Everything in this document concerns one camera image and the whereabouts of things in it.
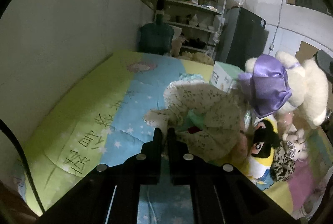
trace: metal screw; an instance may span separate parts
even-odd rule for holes
[[[137,154],[137,160],[145,160],[147,156],[145,154]]]
[[[193,154],[184,154],[183,158],[187,161],[193,160],[194,156]]]
[[[104,170],[106,170],[108,168],[108,166],[106,164],[99,164],[97,167],[96,167],[96,170],[98,172],[102,172]]]
[[[222,168],[223,168],[223,170],[226,171],[226,172],[231,172],[231,171],[234,170],[234,167],[233,167],[232,165],[230,165],[230,164],[225,164],[225,165],[223,165]]]

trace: purple bow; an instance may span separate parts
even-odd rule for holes
[[[259,56],[253,74],[241,73],[238,78],[258,118],[275,113],[291,96],[286,68],[270,55]]]

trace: yellow plush toy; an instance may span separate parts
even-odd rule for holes
[[[253,183],[264,184],[274,158],[274,148],[279,147],[276,121],[264,118],[255,126],[250,155],[241,172]]]

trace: refrigerator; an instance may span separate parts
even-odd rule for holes
[[[245,71],[245,62],[264,51],[265,25],[264,19],[245,8],[230,9],[215,48],[214,61],[232,64]]]

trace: bed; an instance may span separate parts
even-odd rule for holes
[[[99,163],[114,166],[140,152],[154,129],[143,121],[164,108],[167,85],[184,78],[209,81],[213,67],[176,58],[119,51],[77,83],[35,130],[25,146],[36,188],[51,207]],[[258,185],[286,212],[298,210],[332,166],[333,148],[321,130],[307,133],[309,157],[296,162],[287,182]],[[27,204],[41,210],[20,165],[14,181]],[[162,160],[160,182],[142,186],[137,223],[193,223],[189,186],[174,187]]]

